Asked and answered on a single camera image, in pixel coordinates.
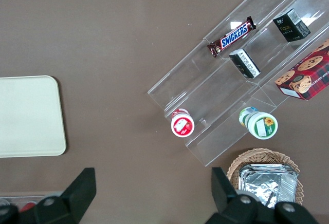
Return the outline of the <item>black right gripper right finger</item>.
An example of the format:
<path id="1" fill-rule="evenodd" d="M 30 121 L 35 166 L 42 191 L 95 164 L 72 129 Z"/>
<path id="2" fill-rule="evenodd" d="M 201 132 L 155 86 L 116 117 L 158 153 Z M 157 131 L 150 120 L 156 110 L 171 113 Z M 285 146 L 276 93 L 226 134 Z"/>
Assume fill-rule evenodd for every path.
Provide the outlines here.
<path id="1" fill-rule="evenodd" d="M 276 223 L 274 210 L 238 194 L 220 167 L 212 168 L 211 192 L 217 208 L 206 223 Z"/>

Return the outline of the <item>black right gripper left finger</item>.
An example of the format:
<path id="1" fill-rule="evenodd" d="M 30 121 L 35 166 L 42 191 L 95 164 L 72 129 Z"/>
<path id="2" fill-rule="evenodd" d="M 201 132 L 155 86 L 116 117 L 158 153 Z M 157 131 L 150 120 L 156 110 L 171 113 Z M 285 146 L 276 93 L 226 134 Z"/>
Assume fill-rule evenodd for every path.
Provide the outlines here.
<path id="1" fill-rule="evenodd" d="M 18 223 L 79 223 L 96 192 L 95 169 L 85 168 L 59 197 L 47 197 L 20 213 Z"/>

